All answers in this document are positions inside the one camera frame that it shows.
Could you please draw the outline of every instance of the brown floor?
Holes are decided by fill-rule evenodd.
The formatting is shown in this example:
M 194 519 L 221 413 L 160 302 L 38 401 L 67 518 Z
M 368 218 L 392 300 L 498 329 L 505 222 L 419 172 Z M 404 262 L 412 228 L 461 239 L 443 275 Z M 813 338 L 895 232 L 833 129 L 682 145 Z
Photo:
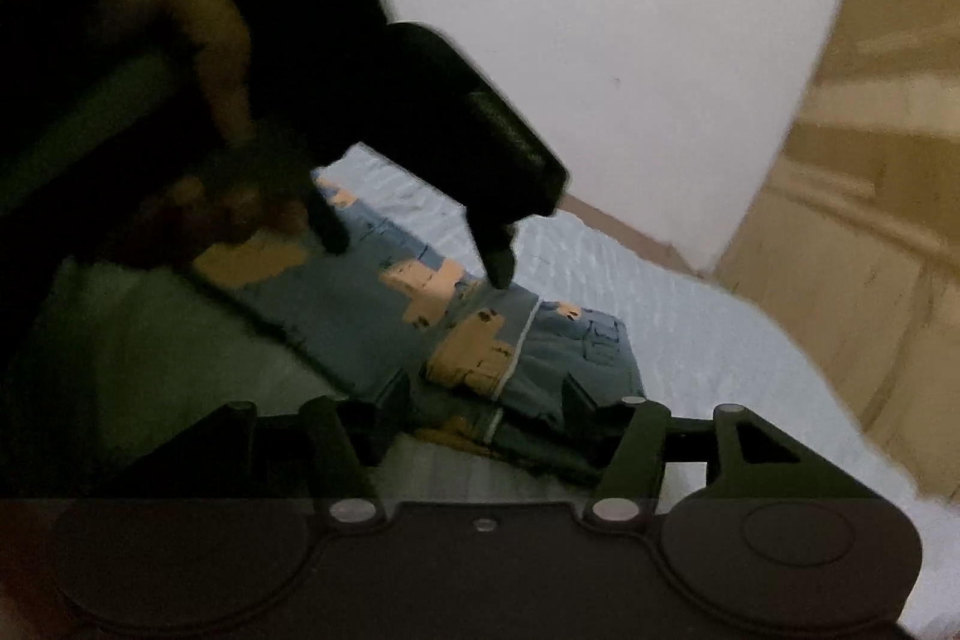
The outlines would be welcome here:
M 576 196 L 563 196 L 560 201 L 560 209 L 568 213 L 577 215 L 577 218 L 583 220 L 592 229 L 606 234 L 611 239 L 616 239 L 623 247 L 637 253 L 644 261 L 656 263 L 670 271 L 681 272 L 683 274 L 693 275 L 693 270 L 686 265 L 680 258 L 680 254 L 668 244 L 656 242 L 644 234 L 640 234 L 637 229 L 632 229 L 626 223 L 621 223 L 611 215 L 592 207 L 587 202 L 581 201 Z

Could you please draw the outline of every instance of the mattress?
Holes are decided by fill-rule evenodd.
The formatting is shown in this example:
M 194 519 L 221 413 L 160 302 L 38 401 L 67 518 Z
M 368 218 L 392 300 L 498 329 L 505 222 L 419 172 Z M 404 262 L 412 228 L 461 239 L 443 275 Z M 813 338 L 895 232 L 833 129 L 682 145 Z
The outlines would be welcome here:
M 461 210 L 443 194 L 363 148 L 325 176 L 482 274 Z M 627 324 L 648 396 L 675 415 L 709 417 L 723 402 L 746 405 L 900 506 L 925 548 L 902 622 L 920 636 L 960 629 L 960 512 L 916 495 L 909 475 L 865 441 L 816 368 L 764 314 L 641 261 L 568 213 L 523 221 L 515 251 L 515 279 L 523 287 Z M 22 408 L 27 415 L 64 420 L 64 410 L 73 410 L 66 419 L 77 421 L 76 430 L 51 434 L 43 447 L 47 453 L 68 447 L 75 459 L 107 453 L 129 461 L 232 399 L 280 414 L 336 394 L 283 346 L 255 335 L 169 271 L 64 266 L 25 356 L 32 362 L 29 384 L 14 367 L 8 390 L 16 398 L 18 389 L 32 389 Z M 39 387 L 45 393 L 37 394 Z M 587 499 L 587 490 L 555 477 L 406 435 L 371 477 L 388 506 L 403 500 L 582 506 Z M 703 483 L 702 467 L 669 467 L 661 510 Z

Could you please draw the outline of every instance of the silver screw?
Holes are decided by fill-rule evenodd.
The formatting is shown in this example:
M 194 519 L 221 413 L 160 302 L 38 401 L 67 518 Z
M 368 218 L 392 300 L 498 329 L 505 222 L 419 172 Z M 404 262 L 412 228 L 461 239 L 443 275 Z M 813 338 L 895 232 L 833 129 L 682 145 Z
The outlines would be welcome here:
M 363 524 L 376 515 L 376 505 L 369 499 L 342 499 L 330 506 L 330 515 L 341 524 Z
M 622 524 L 640 515 L 640 505 L 630 499 L 608 497 L 593 503 L 593 514 L 609 524 Z

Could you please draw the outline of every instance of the wooden floor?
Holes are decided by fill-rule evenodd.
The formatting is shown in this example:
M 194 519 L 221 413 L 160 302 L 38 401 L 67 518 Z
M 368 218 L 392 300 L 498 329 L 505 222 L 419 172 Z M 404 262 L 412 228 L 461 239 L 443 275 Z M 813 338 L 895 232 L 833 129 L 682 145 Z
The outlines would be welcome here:
M 670 271 L 693 274 L 693 270 L 680 258 L 680 254 L 673 247 L 640 234 L 637 229 L 630 228 L 626 223 L 621 223 L 576 196 L 563 196 L 560 209 L 577 215 L 577 218 L 583 220 L 590 228 L 606 234 L 611 239 L 616 239 L 623 247 L 637 253 L 637 256 L 644 261 L 656 263 L 657 266 Z

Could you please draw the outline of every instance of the folded cloth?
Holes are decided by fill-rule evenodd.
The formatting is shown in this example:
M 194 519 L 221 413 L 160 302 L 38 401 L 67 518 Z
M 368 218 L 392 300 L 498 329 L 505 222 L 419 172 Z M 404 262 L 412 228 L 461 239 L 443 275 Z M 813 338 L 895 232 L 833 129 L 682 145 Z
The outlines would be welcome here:
M 318 187 L 347 227 L 346 253 L 258 234 L 195 261 L 205 290 L 351 399 L 379 405 L 402 376 L 417 437 L 596 482 L 602 466 L 565 425 L 565 386 L 592 408 L 642 394 L 623 323 L 517 285 L 496 290 L 347 191 Z

